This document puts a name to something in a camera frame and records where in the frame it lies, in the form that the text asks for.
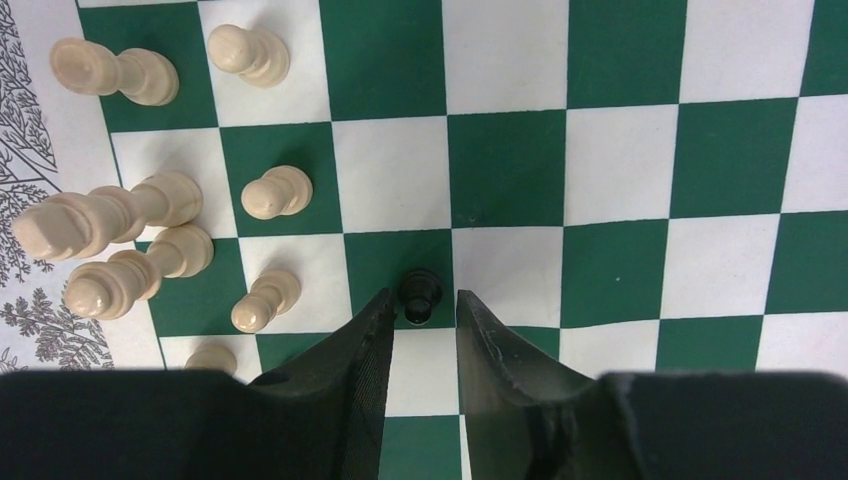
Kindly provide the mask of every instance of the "white surface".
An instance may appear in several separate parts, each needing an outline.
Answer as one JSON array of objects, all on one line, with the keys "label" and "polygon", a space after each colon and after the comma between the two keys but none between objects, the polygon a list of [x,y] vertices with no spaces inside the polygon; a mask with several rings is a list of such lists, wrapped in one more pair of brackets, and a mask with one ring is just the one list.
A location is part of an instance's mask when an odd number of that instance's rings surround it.
[{"label": "white surface", "polygon": [[333,123],[346,233],[450,228],[445,117]]},{"label": "white surface", "polygon": [[562,228],[451,233],[457,288],[473,291],[505,325],[559,328]]},{"label": "white surface", "polygon": [[653,371],[659,320],[560,330],[559,361],[588,377],[613,370]]},{"label": "white surface", "polygon": [[127,5],[157,5],[161,3],[188,3],[197,0],[77,0],[80,7],[117,7]]},{"label": "white surface", "polygon": [[[236,237],[230,185],[217,128],[112,134],[124,183],[135,185],[159,171],[188,175],[203,193],[194,220],[212,238]],[[147,227],[139,240],[152,240],[161,228]]]},{"label": "white surface", "polygon": [[668,218],[677,105],[568,110],[565,224]]},{"label": "white surface", "polygon": [[568,3],[444,0],[448,113],[565,108]]},{"label": "white surface", "polygon": [[168,370],[182,369],[197,347],[213,343],[228,348],[236,357],[237,368],[233,377],[248,383],[262,373],[259,349],[256,347],[256,337],[253,335],[162,337],[159,341]]},{"label": "white surface", "polygon": [[334,332],[351,318],[350,293],[341,234],[239,238],[246,287],[269,268],[292,272],[301,294],[265,333]]},{"label": "white surface", "polygon": [[819,370],[848,376],[848,312],[766,315],[757,370]]},{"label": "white surface", "polygon": [[459,462],[462,466],[462,480],[471,480],[471,457],[468,455],[468,430],[465,428],[465,415],[459,416]]},{"label": "white surface", "polygon": [[848,210],[848,95],[798,99],[782,212]]},{"label": "white surface", "polygon": [[661,318],[762,315],[779,219],[669,221]]},{"label": "white surface", "polygon": [[256,88],[222,72],[209,61],[212,93],[222,127],[330,120],[324,37],[318,0],[216,0],[199,2],[203,38],[218,25],[262,27],[289,51],[286,79],[270,89]]},{"label": "white surface", "polygon": [[680,102],[796,97],[813,0],[689,0]]},{"label": "white surface", "polygon": [[458,413],[456,329],[395,330],[386,416]]}]

